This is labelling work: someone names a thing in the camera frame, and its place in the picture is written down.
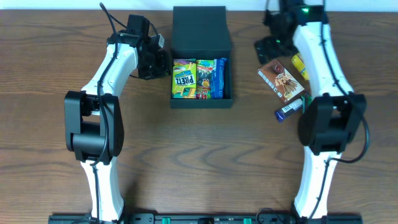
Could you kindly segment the brown chocolate sticks box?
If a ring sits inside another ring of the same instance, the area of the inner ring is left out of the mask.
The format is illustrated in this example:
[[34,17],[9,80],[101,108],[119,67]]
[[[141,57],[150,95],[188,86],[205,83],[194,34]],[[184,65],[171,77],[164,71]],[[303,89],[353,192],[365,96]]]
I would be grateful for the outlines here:
[[285,104],[305,91],[305,88],[277,59],[259,68],[257,73]]

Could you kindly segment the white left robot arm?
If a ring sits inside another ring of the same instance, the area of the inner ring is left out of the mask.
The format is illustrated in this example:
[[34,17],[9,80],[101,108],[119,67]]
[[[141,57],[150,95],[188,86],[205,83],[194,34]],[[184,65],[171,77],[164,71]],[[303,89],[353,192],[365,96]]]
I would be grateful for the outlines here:
[[142,80],[170,75],[170,60],[161,34],[149,34],[153,24],[131,14],[121,30],[106,41],[106,55],[93,78],[65,95],[65,141],[88,179],[92,211],[87,223],[124,223],[117,157],[124,144],[119,97],[133,72]]

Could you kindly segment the green pretzel snack box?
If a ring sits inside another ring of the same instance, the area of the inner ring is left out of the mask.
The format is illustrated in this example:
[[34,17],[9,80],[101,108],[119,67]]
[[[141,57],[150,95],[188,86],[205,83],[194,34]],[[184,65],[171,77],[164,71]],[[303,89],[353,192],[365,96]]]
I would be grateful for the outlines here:
[[194,99],[197,87],[196,59],[174,59],[172,69],[172,98]]

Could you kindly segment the green gummy worms bag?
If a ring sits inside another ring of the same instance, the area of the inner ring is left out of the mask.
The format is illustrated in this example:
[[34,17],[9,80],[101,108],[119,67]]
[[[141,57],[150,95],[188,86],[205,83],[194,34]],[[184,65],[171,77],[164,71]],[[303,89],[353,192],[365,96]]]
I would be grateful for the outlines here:
[[197,87],[195,98],[197,100],[211,99],[211,78],[213,74],[213,60],[196,60]]

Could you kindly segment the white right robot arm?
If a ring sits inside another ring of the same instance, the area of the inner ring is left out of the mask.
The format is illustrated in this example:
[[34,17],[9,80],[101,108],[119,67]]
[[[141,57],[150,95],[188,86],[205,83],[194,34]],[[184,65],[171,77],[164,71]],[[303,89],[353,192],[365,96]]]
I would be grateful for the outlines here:
[[300,53],[310,77],[312,101],[298,121],[305,159],[292,204],[297,223],[330,221],[327,198],[337,163],[357,163],[370,145],[366,99],[354,92],[343,74],[325,6],[280,1],[278,12],[265,10],[263,24],[270,36],[254,44],[263,65]]

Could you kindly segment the blue cookie roll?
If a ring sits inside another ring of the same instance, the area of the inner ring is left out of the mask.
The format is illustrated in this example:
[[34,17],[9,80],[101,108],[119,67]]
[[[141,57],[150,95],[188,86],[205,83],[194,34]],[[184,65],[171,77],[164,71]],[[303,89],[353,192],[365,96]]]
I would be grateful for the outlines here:
[[222,99],[224,91],[224,69],[226,58],[214,59],[213,72],[211,76],[211,98]]

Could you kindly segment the black mounting rail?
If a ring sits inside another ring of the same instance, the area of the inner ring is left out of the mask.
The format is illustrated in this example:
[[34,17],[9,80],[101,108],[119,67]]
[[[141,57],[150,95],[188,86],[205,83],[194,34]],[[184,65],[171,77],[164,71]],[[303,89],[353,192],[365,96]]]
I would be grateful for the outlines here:
[[123,224],[362,224],[363,219],[357,215],[329,215],[319,219],[299,220],[289,214],[263,213],[255,215],[154,215],[152,213],[136,213],[127,218],[121,217],[118,223]]

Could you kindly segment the green black candy bar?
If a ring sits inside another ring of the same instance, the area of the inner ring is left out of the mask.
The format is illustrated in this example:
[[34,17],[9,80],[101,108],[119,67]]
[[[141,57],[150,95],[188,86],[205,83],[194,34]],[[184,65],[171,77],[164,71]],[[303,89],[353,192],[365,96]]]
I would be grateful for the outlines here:
[[312,96],[309,93],[304,93],[300,99],[302,100],[302,113],[304,113],[312,102]]

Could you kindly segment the dark blue chocolate bar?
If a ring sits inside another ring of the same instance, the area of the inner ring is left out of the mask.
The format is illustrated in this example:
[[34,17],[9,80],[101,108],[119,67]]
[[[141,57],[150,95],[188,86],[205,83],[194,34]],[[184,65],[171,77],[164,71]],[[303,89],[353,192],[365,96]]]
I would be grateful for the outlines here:
[[276,119],[278,122],[283,122],[286,118],[288,118],[290,115],[294,114],[298,110],[300,110],[303,106],[303,101],[302,99],[297,99],[290,104],[284,106],[283,108],[276,110],[274,112]]

